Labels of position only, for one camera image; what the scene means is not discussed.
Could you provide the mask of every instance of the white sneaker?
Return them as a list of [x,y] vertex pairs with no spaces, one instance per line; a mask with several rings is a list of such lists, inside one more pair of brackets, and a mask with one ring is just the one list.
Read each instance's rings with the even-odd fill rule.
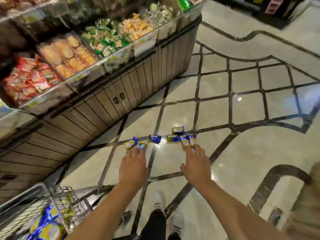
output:
[[153,193],[153,209],[154,210],[161,210],[163,214],[165,213],[164,211],[164,196],[161,191],[157,190]]
[[181,211],[175,210],[172,218],[172,233],[176,233],[180,236],[181,231],[184,229],[184,218]]

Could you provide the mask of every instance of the display counter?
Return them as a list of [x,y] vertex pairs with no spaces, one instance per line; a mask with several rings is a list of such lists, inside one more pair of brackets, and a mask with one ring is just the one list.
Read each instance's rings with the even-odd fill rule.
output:
[[200,21],[201,8],[195,8],[159,27],[156,42],[127,63],[117,67],[109,57],[77,73],[61,83],[71,91],[67,99],[42,106],[45,112],[36,108],[42,104],[42,96],[48,97],[46,93],[36,98],[39,103],[25,106],[33,115],[2,140],[0,204],[41,181],[184,72]]

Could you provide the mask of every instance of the shopping cart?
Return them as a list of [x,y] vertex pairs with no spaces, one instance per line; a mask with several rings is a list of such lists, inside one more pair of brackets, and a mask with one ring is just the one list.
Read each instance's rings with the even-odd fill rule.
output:
[[44,183],[36,184],[0,206],[0,240],[15,240],[27,232],[34,218],[48,204],[57,208],[59,222],[70,234],[92,210],[86,201],[85,198],[80,201],[71,187],[52,189]]

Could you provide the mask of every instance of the tile floor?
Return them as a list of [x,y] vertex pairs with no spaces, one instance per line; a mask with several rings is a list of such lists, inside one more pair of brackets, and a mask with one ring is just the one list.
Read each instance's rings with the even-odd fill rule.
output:
[[[205,22],[222,23],[223,15],[217,22],[209,20],[208,8],[217,5],[209,1],[204,8]],[[230,26],[239,24],[233,20]],[[122,141],[133,136],[145,141],[149,134],[167,135],[183,125],[197,133],[198,144],[213,161],[212,179],[265,220],[280,208],[280,222],[285,222],[304,184],[299,172],[308,173],[318,161],[319,59],[278,39],[259,35],[237,42],[202,24],[193,53],[181,77],[79,153],[61,185],[81,190],[116,184],[125,154]],[[152,167],[150,184],[130,203],[133,216],[115,238],[141,232],[155,190],[164,193],[168,222],[173,209],[182,212],[183,240],[227,238],[208,204],[181,175],[185,153],[179,143],[150,144],[146,160]],[[270,178],[277,178],[276,184],[263,191]],[[256,200],[255,195],[263,197]]]

